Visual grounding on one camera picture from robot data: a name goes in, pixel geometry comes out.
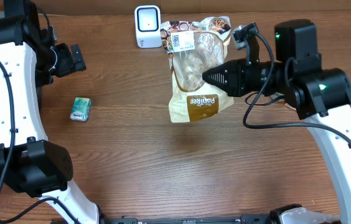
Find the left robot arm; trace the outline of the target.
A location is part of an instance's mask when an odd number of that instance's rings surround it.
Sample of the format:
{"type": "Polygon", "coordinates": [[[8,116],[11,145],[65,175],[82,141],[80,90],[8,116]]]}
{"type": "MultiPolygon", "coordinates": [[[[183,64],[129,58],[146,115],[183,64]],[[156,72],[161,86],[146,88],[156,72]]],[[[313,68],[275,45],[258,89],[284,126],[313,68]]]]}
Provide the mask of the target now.
{"type": "Polygon", "coordinates": [[[73,179],[69,152],[48,140],[41,122],[37,90],[86,69],[79,46],[58,43],[41,14],[32,1],[5,1],[0,18],[0,187],[49,204],[66,223],[104,223],[73,179]]]}

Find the white barcode scanner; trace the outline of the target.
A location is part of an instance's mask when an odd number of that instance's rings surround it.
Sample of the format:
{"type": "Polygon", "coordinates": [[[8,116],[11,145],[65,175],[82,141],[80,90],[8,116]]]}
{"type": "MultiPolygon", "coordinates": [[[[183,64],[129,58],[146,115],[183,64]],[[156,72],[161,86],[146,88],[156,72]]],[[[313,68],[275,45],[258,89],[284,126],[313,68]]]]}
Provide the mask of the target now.
{"type": "Polygon", "coordinates": [[[155,5],[142,5],[134,10],[136,42],[139,48],[150,49],[162,46],[160,25],[161,11],[155,5]]]}

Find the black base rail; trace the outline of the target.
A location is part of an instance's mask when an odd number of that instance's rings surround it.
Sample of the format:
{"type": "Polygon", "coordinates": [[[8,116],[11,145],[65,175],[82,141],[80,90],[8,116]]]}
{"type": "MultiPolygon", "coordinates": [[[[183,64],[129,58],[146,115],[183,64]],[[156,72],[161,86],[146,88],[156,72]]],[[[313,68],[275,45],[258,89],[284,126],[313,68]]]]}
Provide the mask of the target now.
{"type": "Polygon", "coordinates": [[[137,218],[101,218],[99,223],[105,224],[276,224],[269,215],[242,215],[240,217],[215,218],[164,218],[145,219],[137,218]]]}

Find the green tissue pack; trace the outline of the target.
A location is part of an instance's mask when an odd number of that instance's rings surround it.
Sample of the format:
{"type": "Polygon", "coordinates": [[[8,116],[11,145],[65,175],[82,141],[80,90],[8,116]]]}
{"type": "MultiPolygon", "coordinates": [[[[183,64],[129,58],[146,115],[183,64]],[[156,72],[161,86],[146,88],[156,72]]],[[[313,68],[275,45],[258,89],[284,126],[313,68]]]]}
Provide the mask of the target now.
{"type": "Polygon", "coordinates": [[[70,119],[85,122],[88,120],[92,100],[76,97],[70,113],[70,119]]]}

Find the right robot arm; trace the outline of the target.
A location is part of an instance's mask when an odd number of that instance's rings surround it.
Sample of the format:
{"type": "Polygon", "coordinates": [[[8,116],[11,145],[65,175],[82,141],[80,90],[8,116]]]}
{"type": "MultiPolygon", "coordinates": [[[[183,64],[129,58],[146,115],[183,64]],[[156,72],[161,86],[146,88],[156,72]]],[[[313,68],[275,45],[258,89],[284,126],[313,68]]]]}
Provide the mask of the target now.
{"type": "Polygon", "coordinates": [[[232,97],[280,93],[296,110],[297,126],[309,130],[321,151],[337,195],[339,215],[291,204],[270,211],[266,223],[351,223],[351,82],[341,69],[322,68],[312,21],[279,23],[274,37],[276,46],[268,49],[269,61],[261,62],[258,45],[264,37],[256,24],[237,27],[232,39],[237,49],[246,49],[246,57],[211,68],[202,77],[232,97]]]}

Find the beige clear pouch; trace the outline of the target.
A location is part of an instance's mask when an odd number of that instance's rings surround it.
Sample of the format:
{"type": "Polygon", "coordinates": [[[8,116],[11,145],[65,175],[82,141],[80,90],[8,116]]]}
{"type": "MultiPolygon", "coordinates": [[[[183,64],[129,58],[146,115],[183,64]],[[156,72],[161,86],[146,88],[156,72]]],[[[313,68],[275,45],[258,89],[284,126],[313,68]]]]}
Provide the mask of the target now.
{"type": "Polygon", "coordinates": [[[162,46],[172,72],[172,123],[209,118],[234,103],[223,90],[203,80],[203,72],[225,62],[231,28],[227,16],[161,24],[162,46]]]}

